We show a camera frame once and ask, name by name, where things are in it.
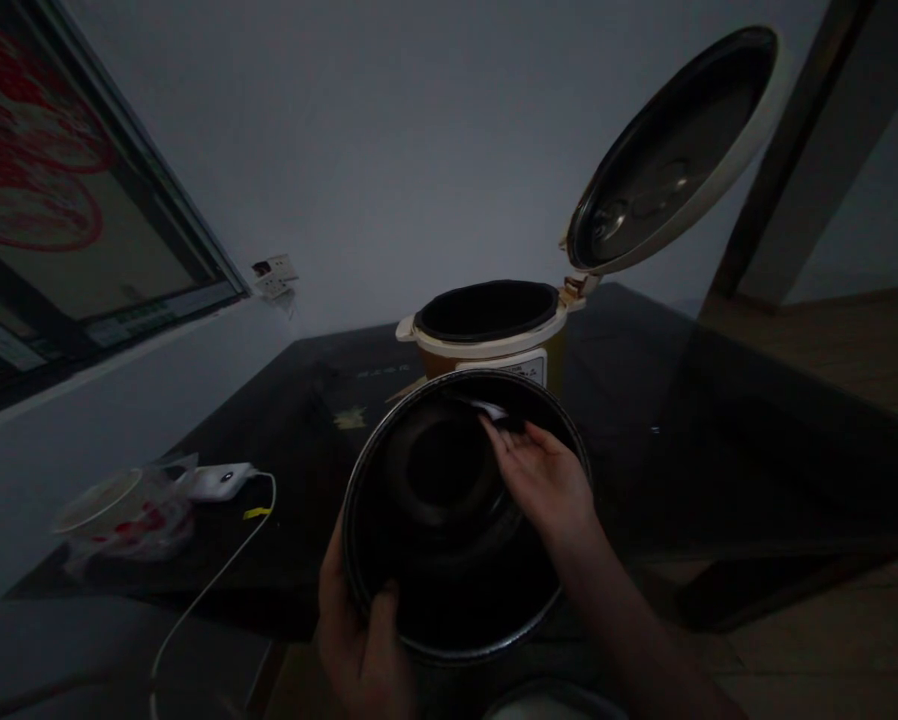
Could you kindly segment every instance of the window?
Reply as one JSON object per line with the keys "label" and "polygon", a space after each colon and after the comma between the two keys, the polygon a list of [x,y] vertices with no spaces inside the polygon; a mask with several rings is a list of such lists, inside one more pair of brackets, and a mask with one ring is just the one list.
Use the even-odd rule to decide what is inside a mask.
{"label": "window", "polygon": [[56,3],[0,0],[0,407],[244,295]]}

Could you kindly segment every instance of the window frame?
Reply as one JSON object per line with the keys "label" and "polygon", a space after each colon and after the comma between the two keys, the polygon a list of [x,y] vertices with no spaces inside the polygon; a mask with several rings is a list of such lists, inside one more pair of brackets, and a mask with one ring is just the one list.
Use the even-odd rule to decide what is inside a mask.
{"label": "window frame", "polygon": [[[116,148],[119,160],[118,168],[113,166],[113,174],[121,173],[117,177],[121,188],[197,283],[195,288],[150,298],[117,311],[77,321],[59,310],[0,259],[0,302],[30,325],[41,338],[64,353],[61,358],[44,358],[46,362],[43,365],[29,370],[18,370],[0,357],[0,410],[3,410],[155,335],[239,302],[249,297],[251,292],[61,4],[57,0],[31,3],[0,0],[0,29],[41,56],[57,72],[64,71],[67,80],[83,95]],[[143,207],[147,203],[154,205]],[[157,227],[158,222],[168,223],[168,226]],[[232,292],[222,299],[210,299],[205,306],[197,306],[193,311],[158,326],[138,332],[132,330],[133,334],[126,339],[117,338],[104,344],[92,337],[91,326],[94,323],[118,323],[120,316],[147,307],[165,307],[165,303],[173,300],[182,302],[189,298],[198,303],[199,299],[193,296],[198,293],[205,296],[207,291],[211,296],[213,288],[218,288],[222,293],[227,290],[225,285]],[[0,327],[16,336],[1,323]],[[25,344],[23,338],[16,337]]]}

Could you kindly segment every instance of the plastic bag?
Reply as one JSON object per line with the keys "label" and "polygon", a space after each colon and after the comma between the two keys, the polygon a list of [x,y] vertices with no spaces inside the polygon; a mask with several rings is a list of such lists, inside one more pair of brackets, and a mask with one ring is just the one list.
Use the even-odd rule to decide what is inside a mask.
{"label": "plastic bag", "polygon": [[178,553],[192,537],[186,489],[198,461],[194,453],[119,470],[67,505],[53,524],[69,546],[65,571],[82,579],[96,555],[153,562]]}

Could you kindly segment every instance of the rice cooker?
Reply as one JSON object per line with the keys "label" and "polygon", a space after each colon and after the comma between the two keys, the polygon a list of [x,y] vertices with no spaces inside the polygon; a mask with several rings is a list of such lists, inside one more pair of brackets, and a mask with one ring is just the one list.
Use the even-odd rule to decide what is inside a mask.
{"label": "rice cooker", "polygon": [[659,252],[732,186],[771,135],[791,59],[778,32],[754,26],[704,50],[653,96],[609,148],[560,247],[560,288],[498,280],[451,290],[404,318],[429,379],[462,368],[525,375],[557,395],[568,313],[604,275]]}

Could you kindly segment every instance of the yellow cable tie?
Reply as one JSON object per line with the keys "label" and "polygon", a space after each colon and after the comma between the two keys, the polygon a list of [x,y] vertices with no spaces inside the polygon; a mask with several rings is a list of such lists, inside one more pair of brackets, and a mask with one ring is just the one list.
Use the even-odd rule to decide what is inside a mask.
{"label": "yellow cable tie", "polygon": [[252,520],[254,517],[259,517],[260,515],[268,515],[272,512],[272,508],[253,508],[252,510],[246,510],[242,514],[243,520]]}

